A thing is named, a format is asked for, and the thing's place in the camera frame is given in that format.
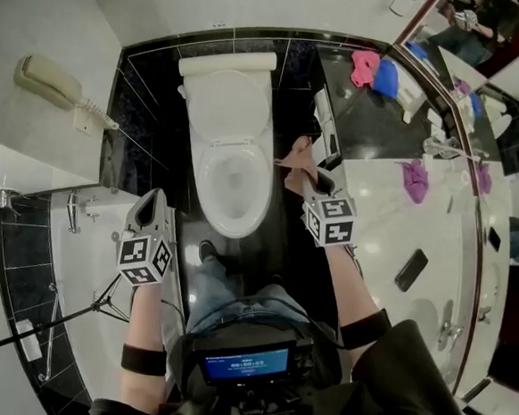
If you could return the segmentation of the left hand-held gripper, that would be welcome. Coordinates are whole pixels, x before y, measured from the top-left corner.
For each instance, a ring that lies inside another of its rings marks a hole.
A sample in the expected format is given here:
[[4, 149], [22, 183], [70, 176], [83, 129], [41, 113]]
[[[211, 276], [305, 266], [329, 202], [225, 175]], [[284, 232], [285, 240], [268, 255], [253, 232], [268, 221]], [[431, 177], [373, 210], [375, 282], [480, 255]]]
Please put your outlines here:
[[[120, 234], [116, 269], [131, 286], [159, 285], [168, 273], [172, 259], [168, 237], [167, 196], [154, 188], [128, 211], [126, 227]], [[145, 234], [134, 230], [156, 231]]]

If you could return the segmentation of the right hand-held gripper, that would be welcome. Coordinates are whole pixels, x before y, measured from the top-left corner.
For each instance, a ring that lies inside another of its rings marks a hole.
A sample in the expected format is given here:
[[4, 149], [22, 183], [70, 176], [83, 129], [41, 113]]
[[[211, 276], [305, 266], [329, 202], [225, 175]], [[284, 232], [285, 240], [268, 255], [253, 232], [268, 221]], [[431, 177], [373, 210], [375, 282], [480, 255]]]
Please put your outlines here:
[[301, 170], [305, 229], [315, 245], [350, 245], [357, 217], [344, 171], [317, 169], [316, 176]]

